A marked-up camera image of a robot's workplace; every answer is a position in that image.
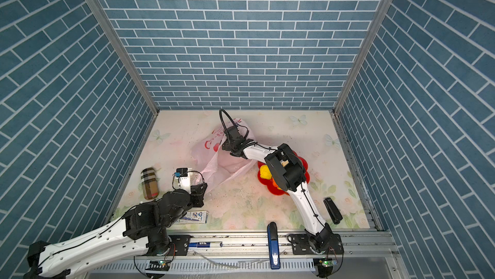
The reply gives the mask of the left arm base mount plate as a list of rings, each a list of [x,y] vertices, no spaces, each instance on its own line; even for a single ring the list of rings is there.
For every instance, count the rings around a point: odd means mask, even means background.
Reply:
[[[185,257],[188,254],[190,235],[170,235],[170,252],[171,257]]]

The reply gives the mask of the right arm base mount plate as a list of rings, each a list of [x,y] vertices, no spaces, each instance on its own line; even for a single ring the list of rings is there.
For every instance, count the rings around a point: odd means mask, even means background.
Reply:
[[[309,237],[303,233],[291,233],[287,236],[287,240],[291,244],[292,252],[294,255],[342,255],[344,254],[344,247],[340,235],[334,234],[330,241],[323,245],[321,249],[316,250],[312,248]]]

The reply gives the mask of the pink plastic fruit bag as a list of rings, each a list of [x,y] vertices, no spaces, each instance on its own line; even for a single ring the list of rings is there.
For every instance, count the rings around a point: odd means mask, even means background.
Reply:
[[[197,163],[196,170],[202,173],[208,185],[206,193],[225,182],[245,175],[256,163],[255,160],[230,155],[229,151],[222,149],[225,141],[227,138],[224,128],[219,124],[192,148],[191,154]]]

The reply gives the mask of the yellow lemon fruit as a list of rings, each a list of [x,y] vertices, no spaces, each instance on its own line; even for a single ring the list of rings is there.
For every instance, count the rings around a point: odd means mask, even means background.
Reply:
[[[259,169],[260,178],[264,180],[272,180],[272,174],[266,164],[262,165]]]

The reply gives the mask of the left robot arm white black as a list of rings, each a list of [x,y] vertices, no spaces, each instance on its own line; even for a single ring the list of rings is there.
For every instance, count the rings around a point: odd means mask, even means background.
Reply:
[[[187,211],[204,205],[206,183],[176,189],[159,200],[131,207],[120,218],[96,230],[57,244],[30,245],[24,278],[74,278],[135,256],[166,255],[175,249],[167,229]]]

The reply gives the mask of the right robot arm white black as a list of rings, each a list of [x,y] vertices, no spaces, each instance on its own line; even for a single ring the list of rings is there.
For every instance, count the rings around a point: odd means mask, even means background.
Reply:
[[[287,144],[278,147],[261,145],[249,139],[247,133],[240,133],[239,127],[234,124],[223,129],[226,140],[222,149],[234,157],[266,163],[275,184],[294,201],[303,219],[310,248],[317,254],[332,252],[342,255],[344,248],[340,235],[332,231],[319,213],[310,195],[306,169],[300,158]]]

